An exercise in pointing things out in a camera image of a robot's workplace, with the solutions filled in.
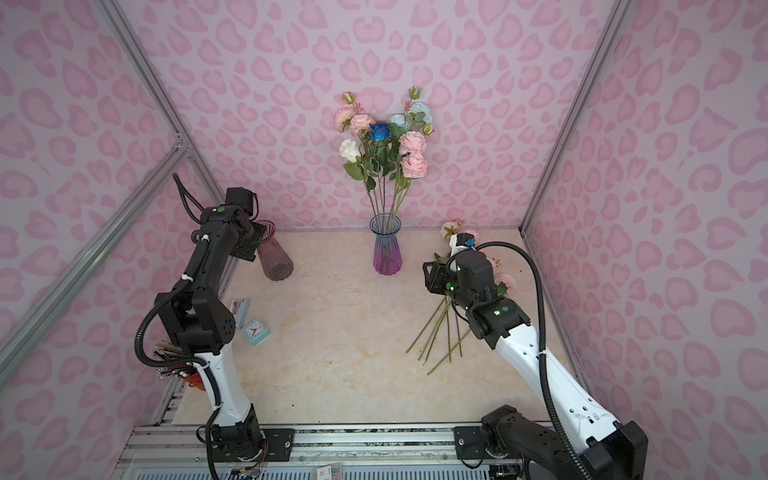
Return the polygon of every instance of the mounting plate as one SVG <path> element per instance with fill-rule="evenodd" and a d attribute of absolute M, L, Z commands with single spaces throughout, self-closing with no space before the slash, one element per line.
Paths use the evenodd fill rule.
<path fill-rule="evenodd" d="M 264 439 L 269 442 L 270 448 L 266 454 L 267 462 L 288 462 L 291 449 L 293 449 L 293 429 L 261 429 Z M 214 462 L 238 462 L 237 458 L 232 458 L 218 450 L 214 450 Z"/>
<path fill-rule="evenodd" d="M 288 462 L 290 452 L 293 449 L 294 429 L 262 429 L 266 440 L 270 444 L 270 450 L 266 454 L 268 462 Z"/>
<path fill-rule="evenodd" d="M 485 454 L 485 434 L 480 427 L 454 427 L 453 445 L 459 460 L 479 460 Z"/>

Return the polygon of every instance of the light blue rose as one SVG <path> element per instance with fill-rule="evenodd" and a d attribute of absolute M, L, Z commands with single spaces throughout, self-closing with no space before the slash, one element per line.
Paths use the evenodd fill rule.
<path fill-rule="evenodd" d="M 408 113 L 418 114 L 420 112 L 424 113 L 424 122 L 427 124 L 432 124 L 432 111 L 429 110 L 429 107 L 427 107 L 420 101 L 413 102 L 411 104 L 411 108 L 408 110 Z"/>
<path fill-rule="evenodd" d="M 398 127 L 406 128 L 406 116 L 402 114 L 395 114 L 392 117 L 389 117 L 389 123 L 395 124 Z"/>

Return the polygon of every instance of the glass vase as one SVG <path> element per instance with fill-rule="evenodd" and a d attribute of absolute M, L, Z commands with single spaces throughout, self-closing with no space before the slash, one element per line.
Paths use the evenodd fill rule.
<path fill-rule="evenodd" d="M 258 220 L 266 227 L 261 243 L 256 248 L 264 275 L 270 280 L 284 280 L 293 272 L 293 261 L 275 238 L 275 224 L 269 220 Z"/>
<path fill-rule="evenodd" d="M 389 214 L 379 214 L 371 219 L 371 231 L 376 235 L 373 268 L 382 275 L 394 275 L 402 266 L 400 245 L 397 244 L 397 233 L 401 226 L 400 219 Z"/>

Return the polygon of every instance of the bouquet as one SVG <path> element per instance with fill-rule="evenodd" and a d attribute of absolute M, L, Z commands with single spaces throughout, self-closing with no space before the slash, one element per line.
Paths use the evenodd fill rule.
<path fill-rule="evenodd" d="M 416 101 L 420 96 L 418 88 L 411 88 L 403 113 L 392 115 L 388 121 L 377 121 L 363 112 L 351 92 L 346 92 L 346 106 L 333 118 L 339 133 L 349 130 L 359 140 L 359 144 L 354 138 L 344 140 L 339 153 L 346 160 L 346 173 L 365 186 L 381 233 L 390 231 L 413 180 L 427 173 L 424 150 L 426 137 L 433 132 L 432 112 Z"/>

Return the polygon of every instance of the white rose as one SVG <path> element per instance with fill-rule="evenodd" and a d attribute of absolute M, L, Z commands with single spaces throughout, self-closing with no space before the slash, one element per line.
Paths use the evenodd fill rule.
<path fill-rule="evenodd" d="M 360 156 L 360 149 L 354 140 L 344 140 L 339 147 L 339 153 L 345 160 L 355 163 Z"/>

